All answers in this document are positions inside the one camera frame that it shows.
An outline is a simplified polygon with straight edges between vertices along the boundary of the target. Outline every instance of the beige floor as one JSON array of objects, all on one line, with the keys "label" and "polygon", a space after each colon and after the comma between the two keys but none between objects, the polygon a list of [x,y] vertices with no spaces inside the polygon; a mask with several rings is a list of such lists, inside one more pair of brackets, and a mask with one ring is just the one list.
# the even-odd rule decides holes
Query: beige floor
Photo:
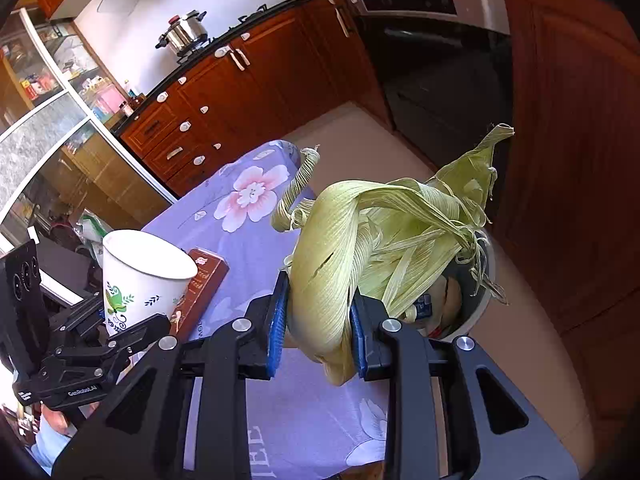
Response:
[{"label": "beige floor", "polygon": [[[317,194],[339,180],[388,182],[432,173],[399,139],[346,104],[286,137],[298,147],[319,144],[310,186]],[[471,331],[571,452],[584,475],[593,465],[593,433],[582,389],[562,342],[527,282],[494,244],[497,281],[510,304],[492,300]]]}]

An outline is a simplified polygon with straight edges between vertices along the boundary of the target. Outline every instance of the dried corn husk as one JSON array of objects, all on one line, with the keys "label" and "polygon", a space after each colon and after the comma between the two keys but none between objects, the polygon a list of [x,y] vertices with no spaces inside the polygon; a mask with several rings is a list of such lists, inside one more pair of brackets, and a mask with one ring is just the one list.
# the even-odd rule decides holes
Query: dried corn husk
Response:
[{"label": "dried corn husk", "polygon": [[496,126],[476,149],[425,184],[411,178],[388,184],[347,180],[291,209],[319,160],[317,150],[302,150],[302,166],[271,224],[278,231],[301,229],[286,260],[287,327],[298,347],[324,364],[333,384],[354,374],[349,307],[357,287],[382,300],[389,316],[412,322],[412,303],[455,257],[472,263],[478,287],[504,300],[485,276],[475,233],[487,220],[484,207],[497,177],[494,145],[512,135],[511,127]]}]

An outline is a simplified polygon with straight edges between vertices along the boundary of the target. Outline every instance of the stainless steel pot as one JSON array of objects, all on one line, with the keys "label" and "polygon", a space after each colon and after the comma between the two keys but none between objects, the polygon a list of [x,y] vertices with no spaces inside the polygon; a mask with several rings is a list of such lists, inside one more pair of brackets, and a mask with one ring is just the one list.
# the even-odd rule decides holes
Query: stainless steel pot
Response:
[{"label": "stainless steel pot", "polygon": [[192,10],[184,16],[174,16],[169,20],[169,28],[158,38],[156,48],[169,46],[178,57],[185,56],[203,41],[207,40],[207,30],[200,23],[207,11]]}]

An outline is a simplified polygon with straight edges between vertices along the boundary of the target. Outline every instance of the paper cup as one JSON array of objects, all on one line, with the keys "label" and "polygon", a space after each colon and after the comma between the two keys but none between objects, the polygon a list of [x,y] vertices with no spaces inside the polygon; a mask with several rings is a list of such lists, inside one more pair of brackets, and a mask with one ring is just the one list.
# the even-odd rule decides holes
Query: paper cup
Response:
[{"label": "paper cup", "polygon": [[103,240],[104,320],[110,335],[156,313],[171,316],[198,266],[179,248],[142,231]]}]

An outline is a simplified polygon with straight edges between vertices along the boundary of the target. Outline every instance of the silver bolt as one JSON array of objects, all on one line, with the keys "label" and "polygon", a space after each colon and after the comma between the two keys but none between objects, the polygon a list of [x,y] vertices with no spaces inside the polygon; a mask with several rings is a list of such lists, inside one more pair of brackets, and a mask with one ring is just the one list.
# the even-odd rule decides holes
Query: silver bolt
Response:
[{"label": "silver bolt", "polygon": [[382,328],[384,328],[387,332],[397,332],[402,328],[402,323],[400,323],[397,319],[390,317],[389,319],[385,319],[382,322]]},{"label": "silver bolt", "polygon": [[172,335],[166,335],[158,341],[158,346],[161,350],[173,350],[177,344],[178,340]]},{"label": "silver bolt", "polygon": [[246,332],[251,328],[251,321],[245,317],[239,317],[231,324],[231,326],[236,332]]},{"label": "silver bolt", "polygon": [[469,350],[474,349],[474,346],[476,346],[476,342],[470,337],[463,335],[456,339],[456,345],[461,350],[468,352]]}]

